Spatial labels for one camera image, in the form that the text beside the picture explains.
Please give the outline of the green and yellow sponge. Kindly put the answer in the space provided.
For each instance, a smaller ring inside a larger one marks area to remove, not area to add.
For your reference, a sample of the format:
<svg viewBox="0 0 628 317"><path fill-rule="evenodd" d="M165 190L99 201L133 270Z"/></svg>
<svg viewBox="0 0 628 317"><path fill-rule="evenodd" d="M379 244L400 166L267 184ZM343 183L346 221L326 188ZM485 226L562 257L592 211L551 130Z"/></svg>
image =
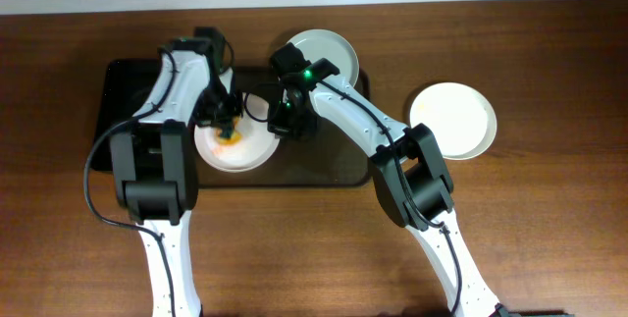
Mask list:
<svg viewBox="0 0 628 317"><path fill-rule="evenodd" d="M241 120L241 117L234 117L233 121L223 128L214 129L214 137L220 145L234 145L241 141L242 135L236 129L237 124Z"/></svg>

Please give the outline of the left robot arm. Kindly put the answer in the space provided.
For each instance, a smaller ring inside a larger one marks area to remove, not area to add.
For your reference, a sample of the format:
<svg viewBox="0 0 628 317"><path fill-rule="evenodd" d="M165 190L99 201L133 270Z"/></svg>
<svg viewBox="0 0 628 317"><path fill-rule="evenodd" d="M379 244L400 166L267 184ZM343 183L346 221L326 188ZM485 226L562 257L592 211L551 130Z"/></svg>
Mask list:
<svg viewBox="0 0 628 317"><path fill-rule="evenodd" d="M153 315L200 316L189 243L199 192L193 130L234 135L242 96L233 82L233 48L215 27L175 38L159 55L161 70L146 100L92 146L109 146L117 201L130 217L100 220L139 234Z"/></svg>

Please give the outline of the white plate small stain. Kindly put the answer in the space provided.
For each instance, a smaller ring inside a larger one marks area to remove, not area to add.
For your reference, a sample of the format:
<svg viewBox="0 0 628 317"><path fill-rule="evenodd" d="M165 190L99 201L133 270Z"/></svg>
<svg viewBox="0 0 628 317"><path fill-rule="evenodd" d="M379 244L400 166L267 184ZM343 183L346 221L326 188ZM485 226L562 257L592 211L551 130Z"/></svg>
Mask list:
<svg viewBox="0 0 628 317"><path fill-rule="evenodd" d="M497 137L497 114L479 91L457 82L431 84L412 99L412 127L423 124L434 134L448 160L469 160L485 153Z"/></svg>

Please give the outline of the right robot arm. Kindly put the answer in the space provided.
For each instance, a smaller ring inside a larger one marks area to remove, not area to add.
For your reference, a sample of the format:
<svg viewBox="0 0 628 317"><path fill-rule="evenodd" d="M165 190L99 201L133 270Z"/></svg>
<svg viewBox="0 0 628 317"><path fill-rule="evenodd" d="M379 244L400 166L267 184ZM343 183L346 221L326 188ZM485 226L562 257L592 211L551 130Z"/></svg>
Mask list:
<svg viewBox="0 0 628 317"><path fill-rule="evenodd" d="M288 43L270 58L285 94L270 132L296 136L316 115L342 131L368 157L380 206L425 252L453 317L506 316L484 281L459 229L453 181L432 131L410 127L374 106L326 58L307 60Z"/></svg>

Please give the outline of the white plate large stain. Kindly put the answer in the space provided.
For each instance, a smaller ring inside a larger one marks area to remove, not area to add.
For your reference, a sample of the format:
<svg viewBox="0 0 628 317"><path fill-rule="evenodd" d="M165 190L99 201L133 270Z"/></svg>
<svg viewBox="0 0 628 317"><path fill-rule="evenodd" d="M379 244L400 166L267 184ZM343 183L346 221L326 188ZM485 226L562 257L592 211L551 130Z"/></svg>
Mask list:
<svg viewBox="0 0 628 317"><path fill-rule="evenodd" d="M277 150L280 140L267 130L267 124L257 122L243 112L235 119L235 134L225 140L218 129L194 129L194 143L201 159L211 167L228 173L252 170L265 163Z"/></svg>

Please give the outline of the pale blue plate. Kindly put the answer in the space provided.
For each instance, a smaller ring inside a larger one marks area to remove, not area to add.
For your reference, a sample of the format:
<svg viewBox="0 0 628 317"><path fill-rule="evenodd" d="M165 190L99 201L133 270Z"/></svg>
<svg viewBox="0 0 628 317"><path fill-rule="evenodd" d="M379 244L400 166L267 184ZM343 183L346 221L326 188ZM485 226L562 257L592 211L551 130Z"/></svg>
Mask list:
<svg viewBox="0 0 628 317"><path fill-rule="evenodd" d="M340 69L345 83L356 85L360 70L357 54L341 35L326 29L309 29L296 34L288 43L312 63L326 58Z"/></svg>

